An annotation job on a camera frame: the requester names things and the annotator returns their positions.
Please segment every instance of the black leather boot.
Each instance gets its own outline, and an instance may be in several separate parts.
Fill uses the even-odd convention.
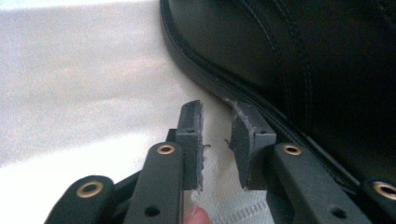
[[[257,106],[372,221],[396,220],[396,1],[162,0],[162,14],[188,77]]]

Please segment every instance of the leather upper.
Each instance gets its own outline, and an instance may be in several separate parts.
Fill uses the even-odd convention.
[[[360,181],[396,174],[395,3],[169,1],[189,47]]]

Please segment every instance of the finger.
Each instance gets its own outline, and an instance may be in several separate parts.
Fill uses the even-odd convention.
[[[210,224],[210,220],[203,208],[193,207],[184,213],[183,224]]]

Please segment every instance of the white surface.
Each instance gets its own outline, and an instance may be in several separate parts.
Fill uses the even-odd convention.
[[[224,141],[231,109],[169,57],[157,1],[4,5],[0,223],[43,223],[68,186],[86,175],[119,182],[135,173],[147,150],[176,128],[180,107],[196,99],[204,103],[204,143],[212,147],[205,150],[204,191],[186,193],[186,206],[192,198],[213,223],[273,222],[264,192],[244,192],[238,183]]]

